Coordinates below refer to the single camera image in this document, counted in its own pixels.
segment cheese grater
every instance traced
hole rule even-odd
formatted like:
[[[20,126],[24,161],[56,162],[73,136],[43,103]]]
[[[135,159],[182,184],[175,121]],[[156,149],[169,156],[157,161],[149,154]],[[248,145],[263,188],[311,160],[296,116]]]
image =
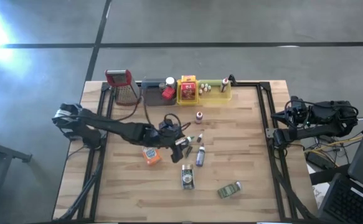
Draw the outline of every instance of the cheese grater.
[[[129,70],[106,70],[106,80],[115,88],[115,103],[131,106],[138,103],[140,90]]]

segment orange box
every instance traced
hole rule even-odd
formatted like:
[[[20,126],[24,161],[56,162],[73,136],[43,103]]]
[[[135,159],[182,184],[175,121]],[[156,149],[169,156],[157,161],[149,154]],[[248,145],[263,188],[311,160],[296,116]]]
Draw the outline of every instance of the orange box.
[[[181,83],[181,100],[195,100],[196,83]]]
[[[195,75],[182,75],[181,82],[194,82],[196,81]]]
[[[143,147],[143,155],[149,166],[158,163],[162,159],[159,155],[158,149],[155,147]]]

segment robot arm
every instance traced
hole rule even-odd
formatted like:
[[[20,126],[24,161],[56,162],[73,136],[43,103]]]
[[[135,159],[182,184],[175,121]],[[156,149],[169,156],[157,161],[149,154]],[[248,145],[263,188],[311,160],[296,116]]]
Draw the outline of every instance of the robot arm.
[[[105,133],[99,131],[100,129],[117,134],[130,144],[158,148],[170,147],[173,150],[171,156],[173,162],[178,162],[183,158],[182,149],[177,147],[175,142],[185,135],[177,124],[172,124],[168,119],[163,121],[165,125],[157,130],[152,124],[122,123],[97,115],[78,104],[61,104],[52,121],[64,132],[65,137],[71,140],[81,138],[90,149],[101,147],[101,139]]]
[[[271,115],[273,119],[288,126],[288,129],[274,131],[273,137],[277,147],[285,146],[294,140],[320,135],[343,137],[357,125],[358,110],[348,101],[309,103],[292,96],[288,103],[291,103],[290,107]]]

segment wooden table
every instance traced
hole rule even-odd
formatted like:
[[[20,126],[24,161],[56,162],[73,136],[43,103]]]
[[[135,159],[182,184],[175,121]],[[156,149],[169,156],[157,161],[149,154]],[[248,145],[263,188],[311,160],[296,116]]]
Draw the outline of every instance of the wooden table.
[[[284,80],[270,81],[277,111],[282,111],[289,100]],[[101,82],[86,82],[81,104],[97,111]],[[254,222],[278,221],[278,210],[271,179],[270,163],[263,133],[263,125],[255,88],[233,88],[232,99],[226,105],[148,107],[152,123],[158,126],[165,113],[175,113],[184,124],[192,125],[186,136],[203,133],[205,162],[194,166],[196,188],[182,190],[182,164],[195,164],[198,145],[192,143],[188,159],[171,162],[171,150],[160,149],[163,160],[155,166],[146,165],[141,146],[128,144],[119,136],[109,134],[105,163],[101,178],[96,222]],[[112,118],[131,112],[132,106],[115,106]],[[193,121],[197,111],[204,114],[202,124]],[[269,107],[266,101],[269,118]],[[136,113],[124,122],[144,122],[144,110],[139,105]],[[78,149],[80,142],[71,143],[69,153]],[[74,154],[66,163],[55,207],[54,218],[65,213],[80,193],[88,152]],[[312,213],[316,202],[300,147],[290,147],[286,161],[292,188]],[[242,191],[230,198],[219,199],[217,189],[236,180]],[[87,201],[86,213],[90,209]],[[288,209],[283,192],[285,209]]]

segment blue bottle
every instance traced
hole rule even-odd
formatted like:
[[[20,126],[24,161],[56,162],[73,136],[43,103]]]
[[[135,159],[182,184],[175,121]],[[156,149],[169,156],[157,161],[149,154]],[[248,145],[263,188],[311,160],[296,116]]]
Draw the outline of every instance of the blue bottle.
[[[204,159],[205,159],[205,146],[202,143],[202,145],[199,147],[198,155],[196,157],[196,166],[202,167],[204,165]]]

